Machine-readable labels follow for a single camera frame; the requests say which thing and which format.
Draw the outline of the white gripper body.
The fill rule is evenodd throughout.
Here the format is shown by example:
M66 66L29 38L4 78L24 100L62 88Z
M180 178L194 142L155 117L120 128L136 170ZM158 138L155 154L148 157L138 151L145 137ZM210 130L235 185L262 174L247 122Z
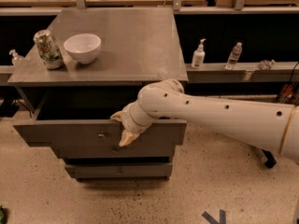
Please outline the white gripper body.
M158 116L145 110L138 101L132 102L121 111L121 123L127 132L142 134Z

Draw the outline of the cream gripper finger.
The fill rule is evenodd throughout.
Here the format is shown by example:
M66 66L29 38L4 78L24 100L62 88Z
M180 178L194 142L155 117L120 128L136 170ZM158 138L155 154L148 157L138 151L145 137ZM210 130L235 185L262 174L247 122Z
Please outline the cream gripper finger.
M138 133L131 133L124 130L121 134L121 140L119 142L120 147L125 147L132 144L139 137Z
M116 120L118 122L122 122L122 112L117 111L110 118L113 119L113 120Z

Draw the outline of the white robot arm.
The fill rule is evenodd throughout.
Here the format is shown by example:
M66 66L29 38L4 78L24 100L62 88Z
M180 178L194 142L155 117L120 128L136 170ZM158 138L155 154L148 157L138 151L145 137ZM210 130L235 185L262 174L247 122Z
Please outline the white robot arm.
M274 103L191 96L175 79L143 87L137 99L111 116L128 146L161 117L184 119L241 142L299 162L299 107Z

